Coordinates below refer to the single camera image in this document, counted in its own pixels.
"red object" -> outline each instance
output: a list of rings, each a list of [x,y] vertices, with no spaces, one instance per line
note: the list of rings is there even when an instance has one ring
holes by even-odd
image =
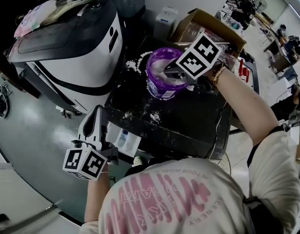
[[[242,75],[242,70],[243,70],[243,59],[241,59],[241,61],[240,61],[239,76]]]
[[[249,79],[249,70],[247,68],[243,69],[243,75],[246,76],[246,83],[248,83],[248,79]]]

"floor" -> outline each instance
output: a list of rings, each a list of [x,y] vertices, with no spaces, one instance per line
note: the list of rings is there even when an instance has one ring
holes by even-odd
[[[277,78],[268,69],[268,57],[263,53],[268,42],[264,42],[266,37],[259,28],[251,25],[245,31],[244,38],[248,42],[245,49],[256,60],[260,94],[268,99],[268,88]],[[67,214],[83,221],[87,182],[62,171],[65,150],[75,139],[83,117],[65,119],[44,96],[35,99],[11,85],[9,87],[13,91],[10,96],[11,111],[6,119],[0,118],[0,148],[19,175],[34,189],[48,200],[57,202]],[[231,175],[245,195],[249,190],[246,161],[251,148],[249,136],[240,133],[229,137],[226,149]],[[229,172],[228,162],[222,166]],[[111,170],[111,175],[118,181],[129,167],[129,164],[121,161],[119,168]]]
[[[87,181],[64,172],[62,165],[84,116],[65,119],[46,97],[35,99],[12,85],[9,88],[13,94],[9,115],[0,118],[0,149],[35,190],[68,215],[83,221]],[[116,181],[130,165],[120,161],[120,167],[111,170]]]

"shoe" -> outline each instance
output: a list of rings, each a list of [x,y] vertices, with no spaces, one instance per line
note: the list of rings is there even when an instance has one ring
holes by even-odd
[[[132,167],[135,167],[135,166],[141,166],[141,165],[146,165],[146,160],[145,158],[141,157],[141,156],[136,156],[134,158],[134,162],[133,164],[131,165]]]

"purple container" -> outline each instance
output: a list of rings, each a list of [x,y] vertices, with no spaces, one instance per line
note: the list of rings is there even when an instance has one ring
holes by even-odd
[[[183,53],[177,49],[161,48],[157,49],[150,55],[147,62],[146,71],[148,76],[148,91],[153,97],[157,99],[168,100],[173,98],[180,90],[187,87],[186,82],[181,85],[166,84],[152,73],[152,65],[156,61],[161,59],[178,59],[182,54]]]

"bracelet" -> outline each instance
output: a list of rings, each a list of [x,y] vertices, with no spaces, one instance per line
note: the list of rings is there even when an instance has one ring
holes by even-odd
[[[212,82],[213,85],[216,86],[217,82],[218,82],[218,77],[220,76],[220,74],[222,73],[222,71],[225,69],[225,66],[222,65],[222,67],[216,72],[216,74],[213,76]]]
[[[102,174],[106,174],[110,171],[110,169],[108,168],[106,171],[101,172]]]

